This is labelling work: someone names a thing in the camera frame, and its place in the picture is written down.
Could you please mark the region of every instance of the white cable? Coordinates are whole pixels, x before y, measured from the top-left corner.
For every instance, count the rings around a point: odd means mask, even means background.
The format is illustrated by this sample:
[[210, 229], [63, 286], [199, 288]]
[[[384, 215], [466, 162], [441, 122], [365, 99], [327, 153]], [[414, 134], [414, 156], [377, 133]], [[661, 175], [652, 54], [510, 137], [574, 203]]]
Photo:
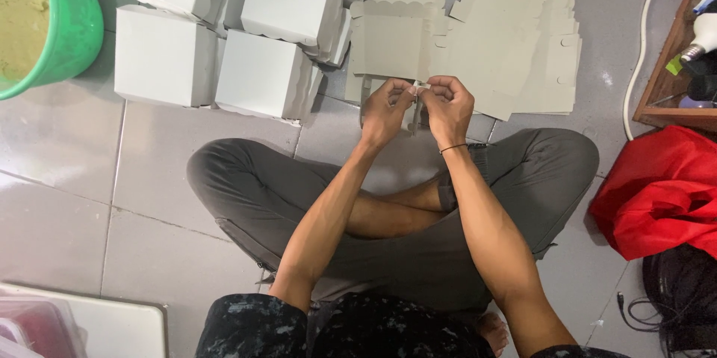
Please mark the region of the white cable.
[[629, 114], [632, 88], [634, 87], [635, 81], [637, 81], [637, 76], [642, 68], [642, 63], [645, 62], [645, 52], [648, 47], [648, 38], [646, 37], [648, 35], [648, 11], [650, 10], [651, 2], [652, 0], [645, 0], [645, 5], [642, 6], [642, 18], [640, 19], [640, 57], [637, 59], [637, 65], [632, 72], [632, 77], [630, 78], [630, 83], [627, 86], [627, 91], [625, 92], [625, 98], [623, 100], [623, 125], [625, 127], [627, 139], [630, 141], [634, 138], [632, 137], [632, 131], [630, 131], [630, 118], [627, 115]]

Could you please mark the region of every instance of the white light bulb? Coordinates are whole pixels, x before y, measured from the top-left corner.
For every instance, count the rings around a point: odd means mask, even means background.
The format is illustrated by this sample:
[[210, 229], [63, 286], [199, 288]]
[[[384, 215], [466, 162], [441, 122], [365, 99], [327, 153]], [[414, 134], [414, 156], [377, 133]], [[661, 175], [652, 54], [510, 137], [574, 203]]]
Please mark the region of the white light bulb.
[[703, 13], [695, 19], [695, 39], [682, 52], [682, 61], [692, 61], [717, 49], [717, 13]]

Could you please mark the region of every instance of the green object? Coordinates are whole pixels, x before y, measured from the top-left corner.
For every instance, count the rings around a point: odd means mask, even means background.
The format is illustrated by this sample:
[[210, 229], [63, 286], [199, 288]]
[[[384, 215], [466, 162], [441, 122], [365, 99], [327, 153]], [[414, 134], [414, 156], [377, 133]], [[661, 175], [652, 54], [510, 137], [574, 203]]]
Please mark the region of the green object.
[[97, 0], [49, 0], [47, 39], [40, 58], [20, 81], [0, 75], [0, 100], [82, 73], [97, 58], [104, 30]]
[[676, 75], [682, 71], [682, 63], [680, 62], [680, 54], [677, 54], [675, 58], [671, 59], [670, 62], [668, 62], [668, 65], [665, 67], [672, 75]]

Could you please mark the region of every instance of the black bracelet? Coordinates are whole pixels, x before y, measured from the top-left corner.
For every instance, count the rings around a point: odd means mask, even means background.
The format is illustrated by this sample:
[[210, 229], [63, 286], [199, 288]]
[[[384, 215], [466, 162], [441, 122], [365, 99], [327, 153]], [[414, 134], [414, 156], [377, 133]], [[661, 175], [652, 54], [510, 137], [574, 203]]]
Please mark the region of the black bracelet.
[[448, 148], [445, 148], [443, 151], [438, 151], [438, 153], [443, 155], [443, 152], [448, 151], [449, 149], [458, 148], [459, 146], [463, 146], [463, 145], [468, 146], [467, 143], [462, 143], [460, 145], [453, 145], [453, 146], [449, 146]]

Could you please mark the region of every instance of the gray pants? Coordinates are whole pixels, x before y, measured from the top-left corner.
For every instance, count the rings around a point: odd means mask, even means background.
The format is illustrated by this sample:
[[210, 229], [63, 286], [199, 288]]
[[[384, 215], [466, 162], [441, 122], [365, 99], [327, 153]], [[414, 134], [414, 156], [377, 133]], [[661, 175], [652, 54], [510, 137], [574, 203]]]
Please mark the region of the gray pants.
[[[574, 131], [545, 128], [521, 131], [484, 152], [484, 179], [536, 259], [542, 258], [595, 177], [595, 144]], [[187, 175], [217, 224], [274, 271], [294, 228], [338, 170], [296, 161], [258, 142], [224, 139], [200, 148]], [[444, 311], [483, 309], [491, 299], [471, 260], [459, 209], [396, 239], [345, 234], [312, 299], [365, 290]]]

